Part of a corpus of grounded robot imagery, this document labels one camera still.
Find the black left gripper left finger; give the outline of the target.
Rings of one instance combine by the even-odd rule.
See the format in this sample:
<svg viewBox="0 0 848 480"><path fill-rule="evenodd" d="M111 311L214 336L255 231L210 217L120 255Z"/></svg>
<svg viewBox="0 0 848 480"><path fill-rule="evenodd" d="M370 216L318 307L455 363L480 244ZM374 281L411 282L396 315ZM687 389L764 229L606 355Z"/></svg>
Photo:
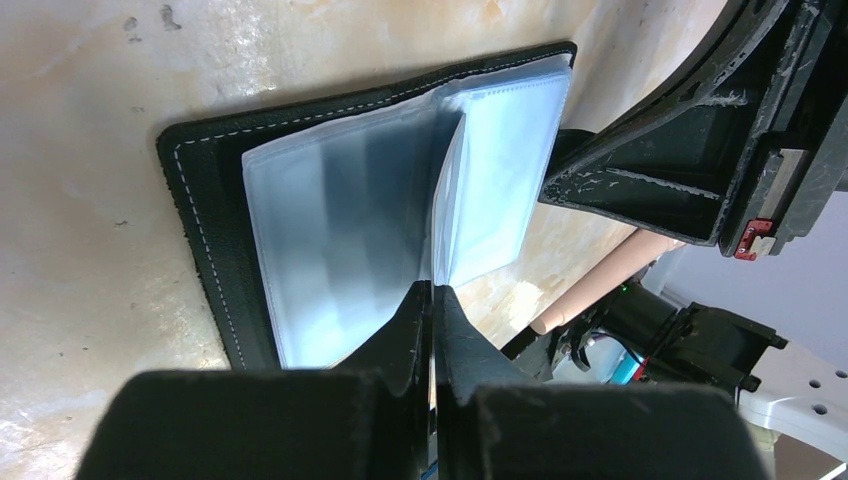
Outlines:
<svg viewBox="0 0 848 480"><path fill-rule="evenodd" d="M80 479L417 479L427 469L432 287L330 369L141 373L120 389Z"/></svg>

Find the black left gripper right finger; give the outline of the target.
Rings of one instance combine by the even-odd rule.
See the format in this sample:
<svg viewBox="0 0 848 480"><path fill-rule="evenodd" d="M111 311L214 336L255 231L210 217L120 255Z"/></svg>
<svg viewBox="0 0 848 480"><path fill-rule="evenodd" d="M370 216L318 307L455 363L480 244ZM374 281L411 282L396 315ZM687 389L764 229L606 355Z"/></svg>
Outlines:
<svg viewBox="0 0 848 480"><path fill-rule="evenodd" d="M764 479L730 401L706 386L545 384L433 290L442 479Z"/></svg>

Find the black leather card holder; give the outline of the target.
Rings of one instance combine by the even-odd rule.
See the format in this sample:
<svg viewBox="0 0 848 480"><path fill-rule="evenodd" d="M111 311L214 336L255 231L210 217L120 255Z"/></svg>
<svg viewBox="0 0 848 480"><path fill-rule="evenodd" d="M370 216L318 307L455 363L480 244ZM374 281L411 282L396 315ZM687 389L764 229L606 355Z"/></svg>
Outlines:
<svg viewBox="0 0 848 480"><path fill-rule="evenodd" d="M514 262L577 52L543 44L165 128L156 151L230 366L334 365L414 282Z"/></svg>

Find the pink toy microphone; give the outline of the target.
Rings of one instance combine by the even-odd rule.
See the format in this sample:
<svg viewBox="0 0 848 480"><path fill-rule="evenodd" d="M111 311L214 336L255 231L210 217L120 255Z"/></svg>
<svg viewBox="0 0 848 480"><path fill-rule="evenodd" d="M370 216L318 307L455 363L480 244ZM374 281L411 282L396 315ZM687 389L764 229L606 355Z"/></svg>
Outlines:
<svg viewBox="0 0 848 480"><path fill-rule="evenodd" d="M637 229L540 313L529 327L544 335L564 326L640 269L684 246L686 242Z"/></svg>

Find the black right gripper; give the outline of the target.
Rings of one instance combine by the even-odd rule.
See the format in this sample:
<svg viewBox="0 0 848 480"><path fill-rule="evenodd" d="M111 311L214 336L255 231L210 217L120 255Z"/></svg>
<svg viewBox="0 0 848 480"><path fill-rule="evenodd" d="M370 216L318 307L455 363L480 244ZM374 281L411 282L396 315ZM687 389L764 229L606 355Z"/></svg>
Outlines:
<svg viewBox="0 0 848 480"><path fill-rule="evenodd" d="M846 187L846 3L789 2L762 42L680 116L556 174L590 137L561 133L540 202L736 260L780 254Z"/></svg>

